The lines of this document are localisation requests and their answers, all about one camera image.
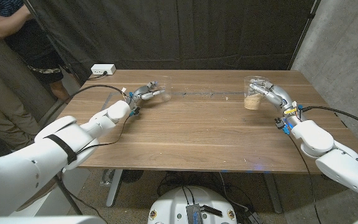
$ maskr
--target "white power strip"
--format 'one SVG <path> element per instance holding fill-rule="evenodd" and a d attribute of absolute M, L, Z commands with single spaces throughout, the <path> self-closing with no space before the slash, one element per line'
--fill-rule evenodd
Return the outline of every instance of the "white power strip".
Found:
<path fill-rule="evenodd" d="M 114 64 L 94 64 L 91 71 L 93 75 L 103 75 L 104 72 L 107 72 L 107 75 L 112 75 L 116 71 L 116 66 Z"/>

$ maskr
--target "dark backdrop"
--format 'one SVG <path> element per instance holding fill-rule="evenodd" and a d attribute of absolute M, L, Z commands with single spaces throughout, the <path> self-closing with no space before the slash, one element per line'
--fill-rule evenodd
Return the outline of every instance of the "dark backdrop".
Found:
<path fill-rule="evenodd" d="M 82 82 L 117 69 L 285 70 L 313 0 L 28 0 Z"/>

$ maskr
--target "table top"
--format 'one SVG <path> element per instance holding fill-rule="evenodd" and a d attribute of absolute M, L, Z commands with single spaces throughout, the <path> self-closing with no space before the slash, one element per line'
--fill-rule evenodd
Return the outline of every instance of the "table top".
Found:
<path fill-rule="evenodd" d="M 125 87 L 128 93 L 162 75 L 172 78 L 171 100 L 156 96 L 145 101 L 139 115 L 127 120 L 120 140 L 100 146 L 81 167 L 307 173 L 291 139 L 275 126 L 280 113 L 266 100 L 259 110 L 244 108 L 244 77 L 251 75 L 267 77 L 304 107 L 328 106 L 300 72 L 117 70 L 112 76 L 87 81 L 83 88 L 103 84 Z M 71 115 L 83 124 L 103 105 L 117 100 L 122 96 L 115 90 L 90 88 L 77 94 L 60 117 Z M 316 109 L 305 115 L 358 153 L 358 139 L 334 113 Z M 114 142 L 124 120 L 100 142 Z M 314 159 L 304 158 L 311 173 L 320 173 Z"/>

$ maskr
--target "plastic cup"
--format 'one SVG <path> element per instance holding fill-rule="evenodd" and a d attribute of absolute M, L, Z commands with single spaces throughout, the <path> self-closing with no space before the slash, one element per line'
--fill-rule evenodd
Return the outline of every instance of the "plastic cup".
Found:
<path fill-rule="evenodd" d="M 172 79 L 168 75 L 161 76 L 158 81 L 158 86 L 161 91 L 161 99 L 163 101 L 170 101 L 172 95 Z"/>
<path fill-rule="evenodd" d="M 254 89 L 250 88 L 251 83 L 256 85 L 263 85 L 264 82 L 269 81 L 268 78 L 258 77 L 258 76 L 249 76 L 244 78 L 244 107 L 249 110 L 259 109 L 260 103 L 262 102 L 264 96 Z"/>

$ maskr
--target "table leg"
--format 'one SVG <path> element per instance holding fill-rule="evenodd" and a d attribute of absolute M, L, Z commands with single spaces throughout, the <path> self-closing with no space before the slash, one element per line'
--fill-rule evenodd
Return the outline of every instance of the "table leg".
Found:
<path fill-rule="evenodd" d="M 119 169 L 114 170 L 114 175 L 111 180 L 109 195 L 107 196 L 107 202 L 106 202 L 107 207 L 111 207 L 114 205 L 114 202 L 116 200 L 116 195 L 118 193 L 121 175 L 122 175 L 122 170 Z"/>
<path fill-rule="evenodd" d="M 264 177 L 265 177 L 267 190 L 273 204 L 274 212 L 280 214 L 283 212 L 283 207 L 281 206 L 280 196 L 278 195 L 277 185 L 276 182 L 274 181 L 274 176 L 273 174 L 264 173 Z"/>

